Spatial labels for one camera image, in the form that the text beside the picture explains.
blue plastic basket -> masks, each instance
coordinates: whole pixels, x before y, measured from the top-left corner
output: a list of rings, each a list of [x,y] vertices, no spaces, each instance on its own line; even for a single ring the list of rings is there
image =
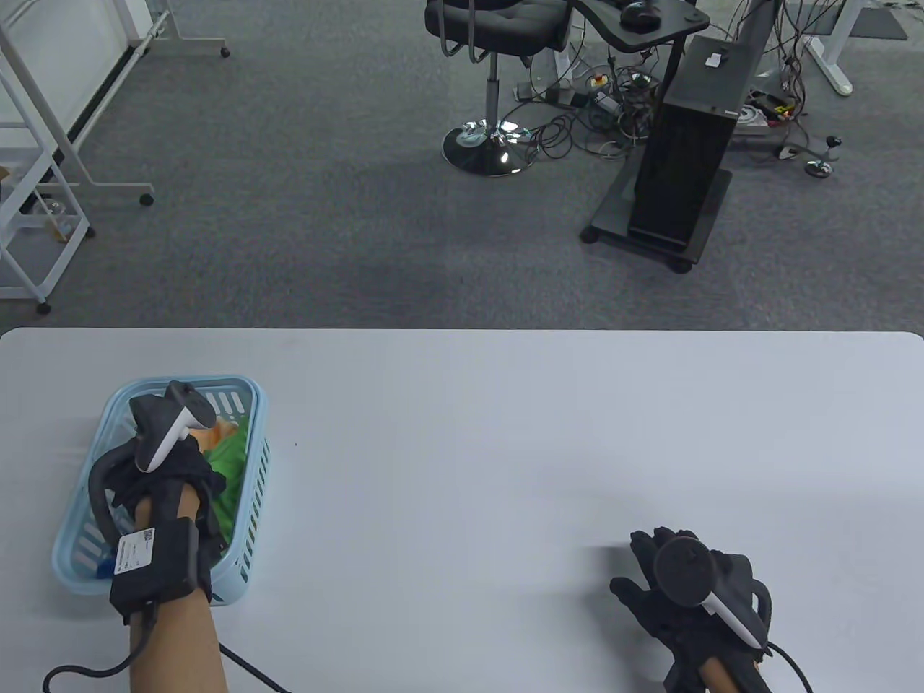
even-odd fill
[[[225,555],[212,569],[213,604],[236,602],[247,591],[270,468],[270,449],[263,434],[267,402],[266,394],[255,382],[239,375],[228,375],[145,378],[126,385],[109,398],[52,550],[52,569],[74,594],[108,594],[111,583],[111,579],[96,577],[110,548],[96,528],[87,497],[87,478],[93,462],[135,434],[135,420],[128,400],[138,395],[162,395],[172,380],[190,383],[224,419],[234,421],[249,417],[247,468],[237,506],[234,537]],[[132,531],[131,520],[123,508],[113,511],[113,519],[123,533]]]

black desk surface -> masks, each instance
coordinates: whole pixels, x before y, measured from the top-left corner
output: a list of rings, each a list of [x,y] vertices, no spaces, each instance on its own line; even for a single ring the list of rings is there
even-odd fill
[[[649,33],[635,33],[619,24],[621,10],[603,0],[571,0],[603,40],[620,53],[637,53],[660,43],[706,29],[709,15],[683,0],[652,0],[661,12],[661,26]]]

chair base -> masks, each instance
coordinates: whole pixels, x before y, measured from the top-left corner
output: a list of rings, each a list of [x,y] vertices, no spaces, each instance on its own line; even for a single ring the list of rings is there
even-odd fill
[[[529,168],[526,152],[512,145],[525,144],[529,134],[515,123],[504,121],[493,135],[488,134],[484,119],[470,121],[449,131],[443,140],[443,157],[447,162],[476,176],[510,176]]]

black glove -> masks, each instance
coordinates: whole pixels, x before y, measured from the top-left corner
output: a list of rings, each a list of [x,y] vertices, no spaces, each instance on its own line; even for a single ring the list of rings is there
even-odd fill
[[[645,591],[628,577],[614,577],[610,591],[619,598],[638,623],[674,655],[675,666],[664,682],[674,693],[698,693],[705,689],[699,668],[710,658],[718,659],[741,693],[770,693],[755,663],[763,656],[750,648],[721,618],[709,615],[700,606],[692,609],[671,602],[658,588],[654,576],[654,556],[658,549],[676,537],[692,537],[690,531],[674,534],[667,528],[654,530],[654,537],[642,531],[632,533],[632,553],[638,559],[650,590]],[[712,552],[721,568],[728,561],[724,554]]]
[[[115,497],[113,506],[123,505],[134,517],[138,503],[151,498],[151,524],[176,519],[183,485],[189,484],[199,496],[196,528],[199,530],[199,575],[202,588],[212,598],[211,570],[221,560],[227,541],[218,525],[213,500],[226,486],[225,477],[212,470],[191,435],[178,441],[164,463],[152,472],[143,472],[134,458],[127,458],[104,477],[104,485]]]

sticker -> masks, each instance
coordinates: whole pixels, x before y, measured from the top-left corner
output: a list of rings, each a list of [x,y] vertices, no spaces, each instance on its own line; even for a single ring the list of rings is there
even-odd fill
[[[151,564],[154,553],[154,528],[143,529],[134,534],[126,534],[118,541],[115,554],[115,573],[127,573]]]

